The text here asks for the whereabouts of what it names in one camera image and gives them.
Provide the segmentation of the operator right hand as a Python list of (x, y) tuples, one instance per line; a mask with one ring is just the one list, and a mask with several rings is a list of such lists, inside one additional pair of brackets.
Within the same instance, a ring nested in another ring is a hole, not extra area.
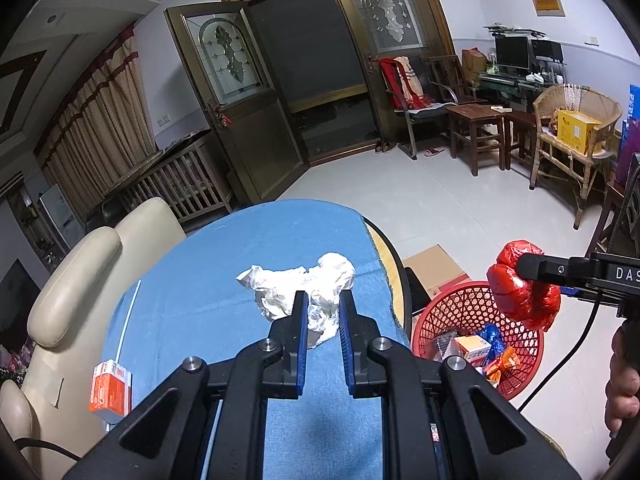
[(639, 323), (623, 322), (612, 340), (610, 378), (605, 387), (606, 455), (620, 476), (639, 472)]

